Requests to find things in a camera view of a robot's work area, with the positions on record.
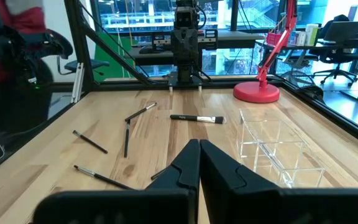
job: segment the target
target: acrylic box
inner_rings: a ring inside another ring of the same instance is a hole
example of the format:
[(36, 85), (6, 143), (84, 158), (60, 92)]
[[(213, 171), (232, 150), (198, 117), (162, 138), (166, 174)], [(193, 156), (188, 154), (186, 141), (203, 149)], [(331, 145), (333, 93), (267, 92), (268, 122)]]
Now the acrylic box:
[(243, 150), (243, 165), (280, 187), (320, 185), (324, 168), (304, 142), (245, 144)]
[(247, 108), (240, 110), (240, 125), (237, 129), (237, 148), (258, 142), (300, 142), (302, 138), (285, 122), (278, 119), (274, 110)]
[(281, 187), (318, 187), (321, 182), (319, 159), (271, 110), (241, 110), (237, 146), (246, 167)]

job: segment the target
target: black office chair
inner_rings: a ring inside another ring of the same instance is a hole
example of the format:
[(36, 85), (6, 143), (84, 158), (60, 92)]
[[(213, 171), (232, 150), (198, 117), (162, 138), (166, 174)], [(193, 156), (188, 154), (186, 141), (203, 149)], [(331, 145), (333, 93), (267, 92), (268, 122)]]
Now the black office chair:
[(313, 78), (315, 76), (325, 76), (325, 75), (316, 75), (318, 73), (327, 73), (329, 72), (329, 75), (327, 75), (324, 80), (322, 80), (320, 83), (324, 84), (325, 81), (327, 80), (327, 78), (329, 77), (334, 77), (334, 79), (336, 79), (336, 77), (338, 75), (343, 75), (345, 76), (347, 79), (349, 79), (351, 82), (348, 83), (348, 86), (352, 86), (354, 82), (356, 82), (358, 80), (357, 75), (353, 74), (351, 72), (347, 72), (344, 70), (341, 70), (341, 64), (342, 63), (347, 63), (347, 62), (352, 62), (354, 60), (358, 60), (358, 54), (352, 54), (352, 53), (345, 53), (343, 52), (343, 49), (341, 50), (335, 50), (335, 51), (326, 51), (325, 54), (322, 54), (319, 56), (320, 61), (322, 61), (323, 63), (336, 63), (337, 66), (335, 69), (330, 69), (330, 70), (325, 70), (325, 71), (320, 71), (320, 72), (314, 72), (313, 74)]
[[(345, 15), (336, 16), (333, 20), (328, 21), (327, 24), (323, 27), (323, 29), (319, 33), (319, 39), (322, 39), (326, 36), (329, 26), (333, 22), (346, 22), (346, 21), (349, 21), (349, 18)], [(324, 84), (326, 82), (327, 78), (334, 77), (334, 79), (335, 79), (338, 75), (343, 75), (351, 81), (350, 83), (347, 84), (348, 86), (352, 86), (353, 83), (358, 80), (356, 74), (353, 74), (353, 73), (350, 73), (350, 72), (340, 69), (342, 63), (347, 63), (347, 62), (352, 62), (354, 60), (358, 60), (358, 54), (346, 53), (343, 51), (343, 49), (310, 50), (310, 53), (318, 55), (319, 60), (322, 61), (323, 63), (336, 63), (337, 64), (337, 67), (335, 69), (314, 72), (313, 78), (315, 76), (325, 76), (325, 75), (316, 75), (316, 74), (329, 72), (329, 75), (327, 75), (324, 78), (324, 80), (320, 82), (321, 84)]]
[[(60, 57), (63, 59), (68, 59), (68, 56), (70, 56), (73, 53), (73, 47), (71, 46), (71, 43), (62, 35), (60, 35), (58, 32), (55, 32), (53, 30), (50, 30), (50, 33), (60, 41), (60, 44), (63, 46), (63, 53), (61, 55), (57, 55), (56, 59), (57, 59), (57, 71), (59, 74), (61, 75), (69, 75), (72, 73), (75, 73), (77, 71), (77, 65), (78, 65), (78, 61), (72, 61), (69, 62), (65, 65), (65, 69), (69, 70), (69, 72), (67, 73), (62, 73), (62, 70), (60, 68)], [(105, 61), (100, 61), (100, 60), (93, 60), (91, 59), (91, 67), (92, 70), (102, 67), (102, 66), (110, 66), (109, 62), (105, 62)], [(99, 73), (100, 75), (104, 75), (104, 73), (102, 72), (98, 72), (95, 71), (97, 73)]]

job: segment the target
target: office chair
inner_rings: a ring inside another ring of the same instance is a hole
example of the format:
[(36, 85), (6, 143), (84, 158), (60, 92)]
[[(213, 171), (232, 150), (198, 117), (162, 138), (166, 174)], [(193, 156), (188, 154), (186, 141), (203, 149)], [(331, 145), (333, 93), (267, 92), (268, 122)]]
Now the office chair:
[(336, 51), (326, 51), (325, 54), (321, 54), (319, 56), (320, 61), (322, 61), (323, 63), (335, 63), (337, 64), (335, 69), (330, 69), (330, 70), (325, 70), (325, 71), (320, 71), (320, 72), (314, 72), (313, 74), (313, 78), (315, 76), (325, 76), (325, 75), (316, 75), (318, 73), (326, 73), (329, 72), (329, 75), (327, 75), (324, 80), (322, 80), (320, 83), (324, 84), (325, 81), (327, 80), (327, 78), (329, 77), (334, 77), (334, 79), (338, 76), (338, 75), (343, 75), (344, 77), (346, 77), (347, 79), (349, 79), (351, 82), (348, 83), (348, 86), (352, 86), (354, 82), (356, 82), (358, 80), (357, 75), (353, 74), (351, 72), (347, 72), (344, 70), (341, 70), (341, 64), (342, 63), (347, 63), (347, 62), (352, 62), (354, 60), (358, 60), (358, 54), (352, 54), (352, 53), (345, 53), (343, 51), (343, 49), (338, 49)]
[[(323, 27), (323, 29), (319, 33), (319, 35), (318, 35), (319, 39), (325, 38), (325, 36), (329, 30), (329, 27), (331, 26), (331, 24), (333, 22), (346, 22), (346, 21), (349, 21), (349, 18), (345, 15), (338, 15), (333, 20), (328, 21), (327, 24)], [(354, 60), (358, 60), (358, 54), (347, 53), (347, 52), (344, 52), (343, 49), (310, 50), (310, 53), (318, 55), (319, 60), (322, 61), (323, 63), (337, 64), (337, 67), (335, 69), (314, 72), (313, 78), (315, 76), (325, 76), (325, 75), (316, 75), (316, 74), (329, 72), (329, 75), (327, 75), (324, 78), (324, 80), (322, 80), (320, 82), (321, 84), (324, 84), (326, 82), (327, 78), (334, 77), (334, 79), (335, 79), (338, 75), (343, 75), (351, 81), (350, 83), (347, 84), (348, 86), (352, 86), (353, 83), (358, 80), (358, 78), (356, 77), (357, 76), (356, 74), (346, 72), (346, 71), (340, 69), (342, 63), (347, 63), (347, 62), (352, 62)]]

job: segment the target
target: wooden tabletop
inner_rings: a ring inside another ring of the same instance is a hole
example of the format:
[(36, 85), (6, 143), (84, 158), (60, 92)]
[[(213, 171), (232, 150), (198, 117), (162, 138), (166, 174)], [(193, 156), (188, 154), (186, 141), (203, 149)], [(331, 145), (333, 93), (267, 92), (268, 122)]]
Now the wooden tabletop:
[[(0, 223), (28, 223), (37, 204), (63, 190), (118, 190), (84, 175), (91, 169), (135, 189), (166, 167), (193, 138), (209, 139), (239, 161), (236, 147), (240, 108), (268, 108), (291, 126), (326, 169), (322, 187), (358, 187), (358, 140), (282, 90), (278, 102), (259, 105), (232, 96), (232, 90), (92, 92), (0, 165)], [(123, 157), (130, 114), (158, 105), (131, 122), (129, 156)], [(223, 115), (227, 123), (171, 121), (170, 114)], [(109, 151), (103, 154), (72, 134), (84, 133)], [(208, 223), (200, 193), (199, 223)]]

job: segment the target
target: window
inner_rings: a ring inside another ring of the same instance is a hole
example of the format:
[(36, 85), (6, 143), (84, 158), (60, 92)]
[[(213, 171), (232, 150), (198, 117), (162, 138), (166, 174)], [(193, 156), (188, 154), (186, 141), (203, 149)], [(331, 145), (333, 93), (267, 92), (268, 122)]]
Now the window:
[(280, 0), (240, 1), (241, 5), (239, 6), (239, 12), (237, 16), (238, 29), (246, 29), (248, 26), (251, 26), (251, 28), (255, 29), (275, 27), (278, 15), (278, 5), (280, 4)]
[[(203, 71), (207, 75), (255, 75), (260, 61), (260, 47), (252, 49), (217, 49), (203, 51)], [(169, 75), (177, 71), (173, 65), (149, 65), (142, 68), (151, 77)]]
[[(101, 22), (108, 32), (173, 29), (176, 9), (174, 0), (98, 0), (98, 4)], [(228, 29), (230, 27), (230, 13), (226, 18), (227, 1), (204, 3), (201, 8), (207, 17), (205, 28)], [(202, 25), (204, 15), (201, 12), (200, 17), (200, 25)]]
[[(320, 61), (319, 62), (309, 61), (309, 63), (310, 63), (309, 67), (302, 68), (299, 71), (305, 74), (312, 74), (314, 72), (320, 72), (320, 71), (336, 68), (336, 64), (323, 63)], [(349, 71), (350, 66), (351, 63), (343, 63), (341, 64), (340, 69), (344, 71)], [(277, 60), (276, 74), (283, 74), (288, 71), (291, 71), (291, 66), (283, 63), (281, 60)]]
[(298, 0), (297, 27), (315, 23), (325, 25), (335, 16), (344, 14), (358, 21), (358, 0)]

